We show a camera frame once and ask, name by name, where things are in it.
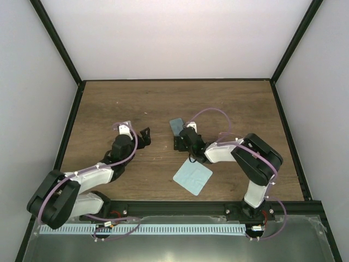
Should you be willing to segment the pink sunglasses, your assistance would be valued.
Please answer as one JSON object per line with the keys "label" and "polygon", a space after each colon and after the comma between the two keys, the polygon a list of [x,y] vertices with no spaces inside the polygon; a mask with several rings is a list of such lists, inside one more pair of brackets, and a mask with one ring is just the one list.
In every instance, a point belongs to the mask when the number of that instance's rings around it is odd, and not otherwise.
{"label": "pink sunglasses", "polygon": [[238,140],[238,139],[242,139],[242,138],[243,138],[243,136],[238,135],[238,134],[235,134],[235,133],[231,133],[231,132],[220,132],[220,133],[219,133],[219,137],[220,137],[220,138],[227,137],[227,136],[231,136],[231,137],[233,137],[235,140]]}

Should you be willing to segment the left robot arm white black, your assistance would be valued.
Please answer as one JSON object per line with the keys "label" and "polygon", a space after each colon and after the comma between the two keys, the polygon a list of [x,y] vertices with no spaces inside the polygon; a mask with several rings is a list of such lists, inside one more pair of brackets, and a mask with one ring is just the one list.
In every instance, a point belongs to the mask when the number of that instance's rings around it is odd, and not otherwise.
{"label": "left robot arm white black", "polygon": [[74,172],[52,170],[47,174],[27,204],[38,223],[58,229],[75,217],[110,220],[111,199],[93,188],[120,178],[136,150],[152,142],[150,128],[136,134],[130,122],[123,122],[117,129],[119,134],[101,161]]}

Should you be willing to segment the blue-grey glasses case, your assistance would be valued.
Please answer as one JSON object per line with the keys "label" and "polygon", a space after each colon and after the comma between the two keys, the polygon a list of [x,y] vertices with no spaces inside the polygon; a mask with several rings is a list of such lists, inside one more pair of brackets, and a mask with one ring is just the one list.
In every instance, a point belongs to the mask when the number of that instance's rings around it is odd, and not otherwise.
{"label": "blue-grey glasses case", "polygon": [[175,118],[169,121],[174,136],[179,136],[183,130],[184,121],[182,118]]}

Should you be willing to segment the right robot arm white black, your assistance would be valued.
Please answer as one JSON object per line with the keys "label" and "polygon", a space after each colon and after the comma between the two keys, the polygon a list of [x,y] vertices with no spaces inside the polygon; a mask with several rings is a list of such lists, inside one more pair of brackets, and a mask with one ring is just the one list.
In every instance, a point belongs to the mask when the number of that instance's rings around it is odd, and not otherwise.
{"label": "right robot arm white black", "polygon": [[254,133],[236,141],[204,142],[193,127],[186,127],[174,136],[174,149],[187,152],[194,163],[236,162],[249,179],[242,200],[242,213],[249,220],[262,213],[268,189],[284,162],[275,149]]}

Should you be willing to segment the light blue cleaning cloth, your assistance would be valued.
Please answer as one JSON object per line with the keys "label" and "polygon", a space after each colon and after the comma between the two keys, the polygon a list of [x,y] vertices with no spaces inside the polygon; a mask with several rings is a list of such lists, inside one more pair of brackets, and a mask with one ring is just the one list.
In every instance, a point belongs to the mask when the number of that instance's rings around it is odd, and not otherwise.
{"label": "light blue cleaning cloth", "polygon": [[188,158],[173,176],[173,180],[194,196],[198,196],[213,172],[203,164]]}

